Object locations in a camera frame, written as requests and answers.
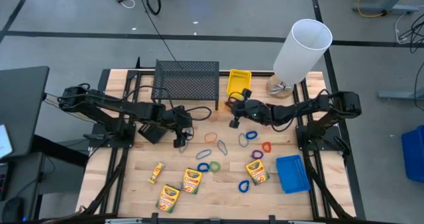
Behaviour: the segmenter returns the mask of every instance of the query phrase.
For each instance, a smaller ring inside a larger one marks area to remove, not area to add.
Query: green rubber band
[[[221,165],[217,161],[211,161],[209,163],[209,171],[211,172],[219,172],[221,170]]]

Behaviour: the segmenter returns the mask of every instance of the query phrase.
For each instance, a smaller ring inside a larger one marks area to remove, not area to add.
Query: blue bin
[[[300,155],[277,158],[276,165],[285,193],[292,194],[311,189]]]
[[[403,159],[406,176],[424,182],[424,126],[402,135]]]

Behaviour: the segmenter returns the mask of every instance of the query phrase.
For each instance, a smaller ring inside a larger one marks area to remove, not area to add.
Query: yellow crayon box
[[[270,179],[270,175],[265,170],[264,165],[260,160],[255,160],[246,165],[247,172],[253,179],[254,185],[261,184]]]
[[[197,194],[202,173],[191,168],[186,169],[184,173],[181,189],[190,194]]]
[[[152,176],[148,179],[149,182],[151,182],[152,184],[155,183],[156,181],[156,177],[160,174],[160,171],[162,171],[165,167],[165,164],[158,162],[158,165],[156,165],[156,167],[153,170],[153,174]]]
[[[175,203],[177,202],[180,190],[173,188],[169,185],[165,185],[160,192],[159,200],[156,202],[156,207],[167,213],[171,213],[174,210]]]

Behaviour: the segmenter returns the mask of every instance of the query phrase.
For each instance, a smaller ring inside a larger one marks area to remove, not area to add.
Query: yellow basket
[[[242,92],[244,88],[250,89],[250,81],[252,79],[252,73],[249,71],[242,71],[231,69],[230,78],[228,80],[227,94],[230,96],[232,92]],[[232,97],[236,99],[243,99],[242,95],[232,94]]]

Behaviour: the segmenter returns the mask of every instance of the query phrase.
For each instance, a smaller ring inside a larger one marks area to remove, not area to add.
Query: yellow cable
[[[384,13],[380,13],[378,15],[364,15],[361,11],[360,11],[360,0],[358,0],[358,3],[356,4],[356,6],[358,7],[358,13],[360,16],[362,17],[366,17],[366,18],[376,18],[376,17],[380,17],[382,16]]]

